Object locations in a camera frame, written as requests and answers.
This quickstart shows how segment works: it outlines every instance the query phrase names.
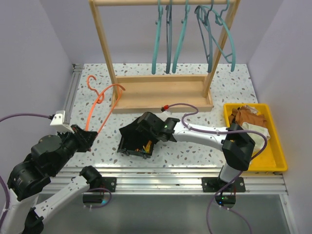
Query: yellow tray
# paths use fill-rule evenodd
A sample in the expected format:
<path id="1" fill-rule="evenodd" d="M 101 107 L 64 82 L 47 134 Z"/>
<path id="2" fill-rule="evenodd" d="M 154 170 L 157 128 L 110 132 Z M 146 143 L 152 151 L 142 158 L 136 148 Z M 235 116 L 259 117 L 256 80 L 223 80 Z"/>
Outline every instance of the yellow tray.
<path id="1" fill-rule="evenodd" d="M 244 105 L 250 105 L 255 107 L 260 114 L 264 114 L 267 122 L 267 128 L 271 136 L 268 141 L 266 149 L 252 160 L 249 166 L 249 172 L 284 172 L 287 170 L 287 163 L 284 157 L 284 153 L 281 144 L 278 139 L 277 131 L 271 116 L 269 106 L 267 104 L 255 104 L 255 103 L 227 103 L 224 104 L 224 118 L 227 127 L 230 126 L 229 116 L 232 114 L 233 108 L 242 107 Z"/>

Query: wooden clothes rack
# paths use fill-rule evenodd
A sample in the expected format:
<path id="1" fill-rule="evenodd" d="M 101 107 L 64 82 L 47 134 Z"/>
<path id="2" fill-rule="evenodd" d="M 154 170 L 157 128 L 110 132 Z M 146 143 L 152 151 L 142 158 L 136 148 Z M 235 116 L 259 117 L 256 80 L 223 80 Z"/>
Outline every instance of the wooden clothes rack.
<path id="1" fill-rule="evenodd" d="M 240 0 L 230 0 L 225 23 L 230 29 L 238 9 Z M 221 52 L 216 50 L 213 57 L 212 72 L 203 75 L 150 75 L 150 76 L 116 76 L 113 62 L 109 51 L 104 27 L 102 24 L 99 6 L 139 6 L 157 5 L 157 0 L 89 0 L 97 34 L 103 50 L 107 69 L 112 84 L 122 85 L 126 91 L 116 105 L 113 113 L 135 113 L 135 112 L 159 112 L 166 104 L 185 102 L 195 105 L 200 111 L 211 111 L 213 101 L 210 93 L 210 85 L 213 80 Z M 161 5 L 170 4 L 170 0 L 161 0 Z M 185 0 L 173 0 L 173 5 L 184 5 Z M 209 5 L 211 0 L 189 0 L 189 5 Z M 214 4 L 227 4 L 227 0 L 214 0 Z M 223 49 L 227 40 L 227 33 L 222 28 L 218 43 Z M 118 97 L 118 88 L 114 86 L 112 105 Z M 175 106 L 172 111 L 190 111 L 190 107 Z"/>

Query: white wall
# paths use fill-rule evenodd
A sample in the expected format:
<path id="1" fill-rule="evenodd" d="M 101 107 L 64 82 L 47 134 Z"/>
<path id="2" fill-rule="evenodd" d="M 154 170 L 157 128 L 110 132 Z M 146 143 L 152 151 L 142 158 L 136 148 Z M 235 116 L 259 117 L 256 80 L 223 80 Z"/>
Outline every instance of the white wall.
<path id="1" fill-rule="evenodd" d="M 73 63 L 104 62 L 103 53 L 88 4 L 88 0 L 40 0 L 48 17 Z M 231 32 L 234 38 L 237 62 L 247 63 L 269 27 L 282 0 L 242 0 Z M 179 62 L 205 63 L 195 6 L 191 7 L 183 49 Z M 107 40 L 113 62 L 152 61 L 156 33 L 156 6 L 101 7 Z M 173 52 L 180 35 L 184 6 L 173 8 Z M 166 61 L 165 11 L 162 18 L 159 62 Z M 218 38 L 219 28 L 211 18 L 213 34 Z"/>
<path id="2" fill-rule="evenodd" d="M 39 0 L 0 1 L 0 117 L 53 114 L 63 106 L 70 73 L 71 63 Z M 49 123 L 38 117 L 0 123 L 0 175 L 5 182 L 31 147 L 55 132 Z"/>
<path id="3" fill-rule="evenodd" d="M 284 174 L 296 223 L 311 233 L 312 2 L 284 0 L 248 66 L 268 103 L 288 163 Z"/>

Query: brown cloth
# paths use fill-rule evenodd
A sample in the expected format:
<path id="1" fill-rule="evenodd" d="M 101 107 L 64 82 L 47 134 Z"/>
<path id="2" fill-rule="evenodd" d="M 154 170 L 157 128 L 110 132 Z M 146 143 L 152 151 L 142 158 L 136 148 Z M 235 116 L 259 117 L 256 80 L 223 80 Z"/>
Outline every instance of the brown cloth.
<path id="1" fill-rule="evenodd" d="M 256 114 L 251 113 L 251 111 L 244 106 L 242 106 L 239 110 L 235 108 L 232 109 L 232 114 L 229 117 L 230 123 L 233 122 L 234 118 L 235 123 L 239 124 L 240 126 L 242 126 L 243 122 L 247 122 L 253 125 L 267 128 L 267 121 L 265 120 L 264 115 L 257 116 Z"/>

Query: terrazzo table surface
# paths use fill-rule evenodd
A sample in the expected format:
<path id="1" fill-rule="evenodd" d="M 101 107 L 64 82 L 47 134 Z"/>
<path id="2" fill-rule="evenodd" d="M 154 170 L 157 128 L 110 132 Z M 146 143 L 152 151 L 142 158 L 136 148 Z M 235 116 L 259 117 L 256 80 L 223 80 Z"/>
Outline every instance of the terrazzo table surface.
<path id="1" fill-rule="evenodd" d="M 158 64 L 156 74 L 165 74 L 165 64 Z M 115 73 L 122 75 L 150 75 L 150 64 L 114 64 Z M 205 74 L 206 64 L 178 64 L 177 74 Z M 83 67 L 72 115 L 71 124 L 85 127 L 88 113 L 94 100 L 95 92 L 87 87 L 88 75 L 94 75 L 97 80 L 90 79 L 90 85 L 101 92 L 111 84 L 106 64 L 85 64 Z M 89 130 L 97 131 L 110 110 L 112 89 L 105 93 L 105 100 L 97 104 L 92 114 Z M 211 84 L 211 94 L 214 108 L 211 112 L 200 112 L 187 120 L 190 123 L 211 127 L 225 126 L 223 117 L 224 103 L 257 103 L 252 81 L 246 64 L 237 64 L 235 71 L 230 72 L 230 66 L 219 64 Z M 105 127 L 92 146 L 92 151 L 76 153 L 66 167 L 126 167 L 126 168 L 172 168 L 172 167 L 205 167 L 220 168 L 224 164 L 223 153 L 208 146 L 191 142 L 159 142 L 151 158 L 126 156 L 117 153 L 121 139 L 119 128 L 131 123 L 141 114 L 112 114 Z M 183 113 L 174 113 L 181 118 Z"/>

